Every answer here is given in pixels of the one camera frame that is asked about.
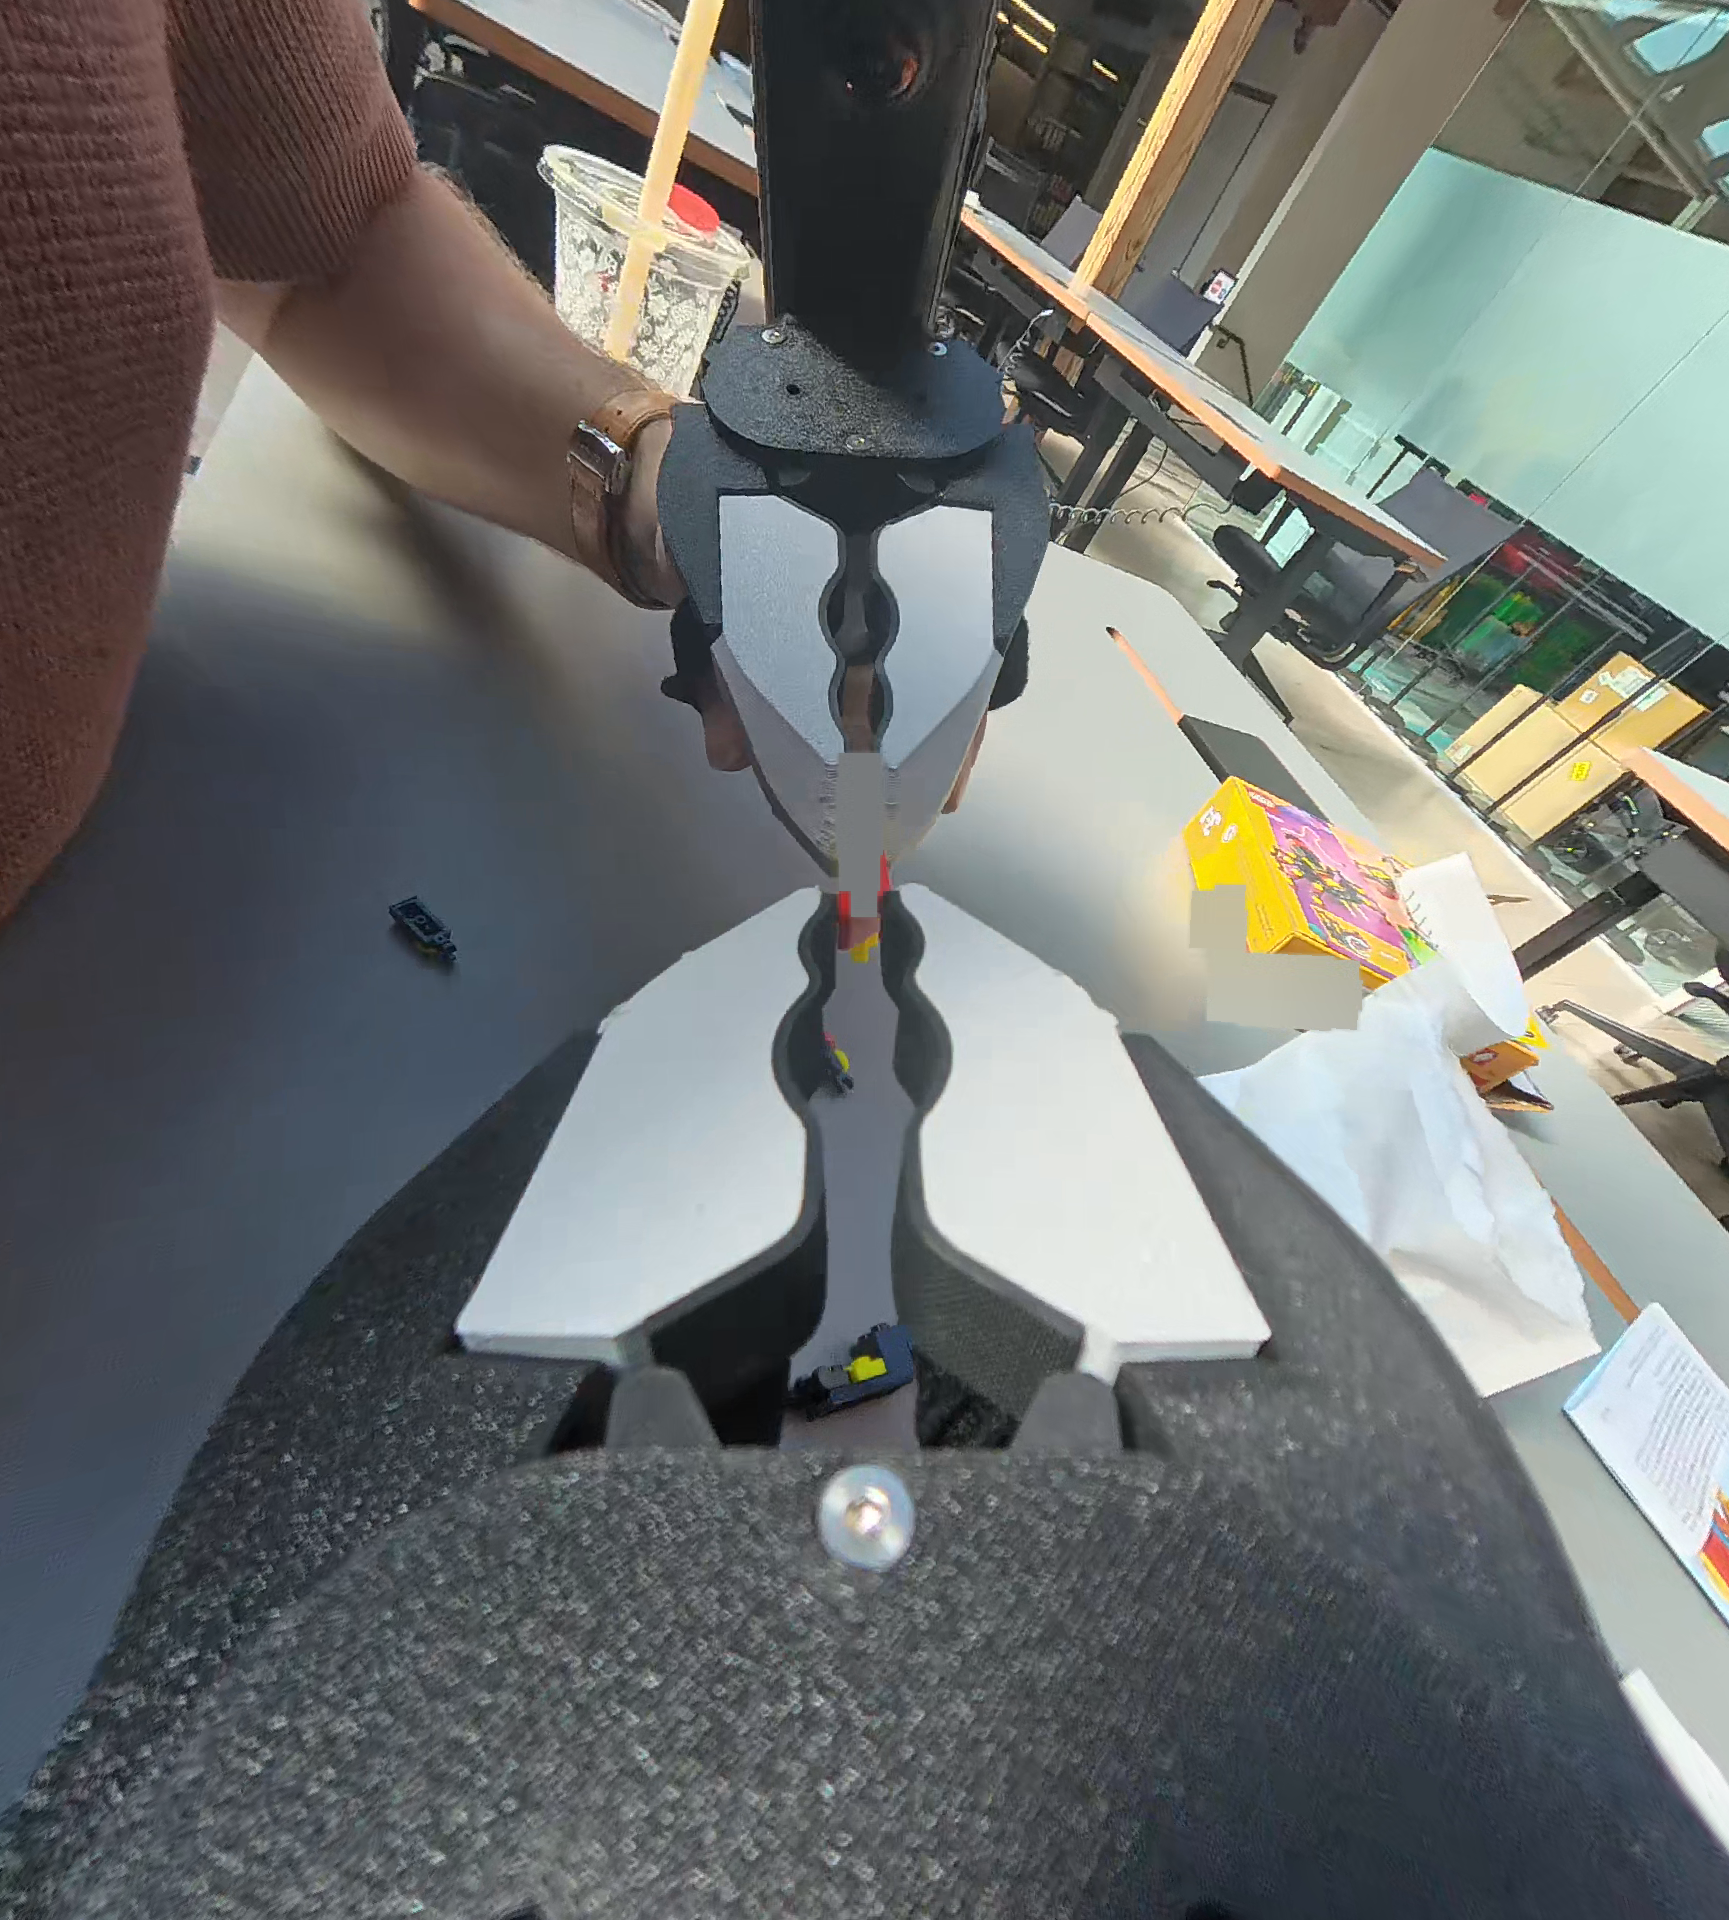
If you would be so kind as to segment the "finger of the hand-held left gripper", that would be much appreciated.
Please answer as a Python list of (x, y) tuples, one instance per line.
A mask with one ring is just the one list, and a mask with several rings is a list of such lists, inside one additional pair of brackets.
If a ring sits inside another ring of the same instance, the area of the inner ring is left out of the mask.
[(872, 661), (877, 733), (859, 762), (859, 874), (879, 888), (946, 812), (985, 724), (1001, 669), (993, 511), (905, 514), (862, 554), (889, 612)]
[(844, 745), (833, 707), (841, 657), (829, 637), (827, 600), (841, 581), (842, 538), (825, 517), (772, 493), (725, 493), (717, 509), (717, 672), (766, 803), (833, 888)]

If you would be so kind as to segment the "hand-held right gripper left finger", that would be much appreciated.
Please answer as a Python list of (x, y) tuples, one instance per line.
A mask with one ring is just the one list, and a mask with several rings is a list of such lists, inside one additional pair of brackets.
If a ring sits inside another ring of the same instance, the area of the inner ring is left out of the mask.
[(459, 1313), (467, 1353), (647, 1361), (805, 1245), (829, 907), (790, 892), (607, 1014)]

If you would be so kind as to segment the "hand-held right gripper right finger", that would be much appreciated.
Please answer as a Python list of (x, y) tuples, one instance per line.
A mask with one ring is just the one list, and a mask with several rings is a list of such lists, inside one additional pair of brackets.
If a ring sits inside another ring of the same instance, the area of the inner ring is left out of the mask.
[(960, 1382), (1250, 1361), (1266, 1319), (1116, 1018), (924, 885), (883, 900), (913, 1106), (893, 1292)]

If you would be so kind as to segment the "black red yellow lego build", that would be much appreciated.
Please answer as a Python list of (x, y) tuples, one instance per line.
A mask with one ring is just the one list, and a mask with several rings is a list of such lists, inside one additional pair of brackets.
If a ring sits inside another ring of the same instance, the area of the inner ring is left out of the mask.
[(785, 1408), (806, 1422), (827, 1420), (852, 1408), (887, 1401), (917, 1380), (917, 1354), (911, 1330), (901, 1322), (879, 1322), (860, 1335), (846, 1356), (822, 1362), (785, 1396)]

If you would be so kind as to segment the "torn printed white paper bag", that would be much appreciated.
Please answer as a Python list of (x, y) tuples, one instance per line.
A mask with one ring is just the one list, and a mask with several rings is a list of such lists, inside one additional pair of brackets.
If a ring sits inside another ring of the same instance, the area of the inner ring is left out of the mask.
[(1479, 1086), (1536, 1069), (1549, 1037), (1466, 854), (1407, 868), (1399, 898), (1419, 966), (1371, 990), (1355, 1027), (1301, 1033), (1207, 1088), (1387, 1264), (1488, 1399), (1599, 1353), (1549, 1191)]

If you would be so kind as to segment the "person's left forearm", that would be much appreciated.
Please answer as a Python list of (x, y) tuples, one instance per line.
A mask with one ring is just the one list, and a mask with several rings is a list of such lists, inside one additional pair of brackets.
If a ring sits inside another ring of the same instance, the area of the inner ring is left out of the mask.
[(396, 482), (572, 557), (575, 429), (627, 388), (445, 179), (417, 170), (310, 283), (212, 285), (217, 321)]

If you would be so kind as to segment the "colourful cardboard lego box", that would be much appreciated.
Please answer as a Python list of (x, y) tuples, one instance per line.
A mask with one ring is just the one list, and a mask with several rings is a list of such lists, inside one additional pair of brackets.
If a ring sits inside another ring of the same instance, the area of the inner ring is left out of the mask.
[(1239, 776), (1217, 784), (1182, 844), (1200, 892), (1241, 892), (1250, 954), (1341, 963), (1369, 995), (1425, 975), (1483, 1096), (1543, 1067), (1549, 1034), (1469, 856), (1407, 867)]

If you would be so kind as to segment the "person's left hand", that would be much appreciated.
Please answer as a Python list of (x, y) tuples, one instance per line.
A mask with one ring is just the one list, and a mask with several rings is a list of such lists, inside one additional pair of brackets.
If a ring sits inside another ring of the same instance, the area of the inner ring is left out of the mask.
[(671, 409), (636, 432), (633, 472), (619, 509), (619, 569), (642, 604), (668, 615), (672, 669), (661, 692), (696, 715), (707, 762), (717, 772), (743, 772), (749, 765), (745, 737), (717, 680), (704, 624), (687, 610), (685, 581), (662, 533), (661, 469), (675, 427), (677, 410)]

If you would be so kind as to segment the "clear plastic cup with straw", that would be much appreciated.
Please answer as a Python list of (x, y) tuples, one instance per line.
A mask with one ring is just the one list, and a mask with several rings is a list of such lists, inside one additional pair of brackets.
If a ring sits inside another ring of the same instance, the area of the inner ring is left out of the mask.
[(700, 106), (717, 102), (750, 131), (750, 87), (725, 97), (720, 41), (726, 14), (747, 5), (685, 5), (668, 18), (653, 5), (664, 54), (653, 61), (650, 125), (642, 158), (601, 154), (591, 135), (545, 145), (539, 173), (556, 220), (554, 303), (591, 349), (687, 398), (707, 351), (735, 316), (754, 256), (752, 216), (723, 213), (680, 181)]

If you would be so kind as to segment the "grey top office desk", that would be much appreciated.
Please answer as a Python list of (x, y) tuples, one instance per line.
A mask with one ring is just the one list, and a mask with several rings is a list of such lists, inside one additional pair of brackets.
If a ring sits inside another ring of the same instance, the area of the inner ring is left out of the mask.
[[(492, 93), (537, 104), (543, 140), (584, 147), (640, 170), (685, 37), (682, 5), (412, 2), (396, 5), (391, 37), (442, 43)], [(696, 87), (680, 179), (731, 205), (756, 199), (752, 80), (712, 57)]]

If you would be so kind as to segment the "long wood edged desk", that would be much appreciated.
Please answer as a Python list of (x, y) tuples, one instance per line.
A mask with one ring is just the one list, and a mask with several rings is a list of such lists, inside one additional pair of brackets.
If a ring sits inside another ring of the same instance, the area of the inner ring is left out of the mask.
[(973, 196), (963, 206), (960, 233), (1010, 277), (1034, 289), (1032, 297), (1022, 299), (1028, 314), (1049, 307), (1103, 351), (1096, 380), (1116, 414), (1175, 448), (1223, 499), (1231, 499), (1241, 478), (1256, 475), (1294, 501), (1309, 528), (1337, 546), (1414, 571), (1450, 564), (1447, 552), (1425, 534), (1357, 490), (1313, 451), (1293, 445), (1190, 361), (1190, 349), (1200, 339), (1220, 341), (1226, 334), (1209, 300), (1186, 286), (1161, 297), (1159, 316), (1170, 321), (1170, 329), (1159, 330), (1119, 300), (1076, 281), (1039, 243)]

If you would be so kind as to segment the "white blue instruction leaflet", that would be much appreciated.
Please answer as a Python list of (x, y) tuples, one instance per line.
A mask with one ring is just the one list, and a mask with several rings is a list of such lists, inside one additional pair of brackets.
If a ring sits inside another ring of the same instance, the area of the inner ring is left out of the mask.
[(1644, 1306), (1564, 1402), (1570, 1429), (1729, 1627), (1729, 1387)]

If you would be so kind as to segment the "wooden support post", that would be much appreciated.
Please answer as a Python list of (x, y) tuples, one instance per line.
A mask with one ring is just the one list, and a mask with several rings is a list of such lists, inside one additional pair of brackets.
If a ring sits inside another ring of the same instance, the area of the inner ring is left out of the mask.
[(1116, 299), (1128, 285), (1249, 59), (1271, 2), (1207, 2), (1127, 160), (1071, 283), (1084, 299)]

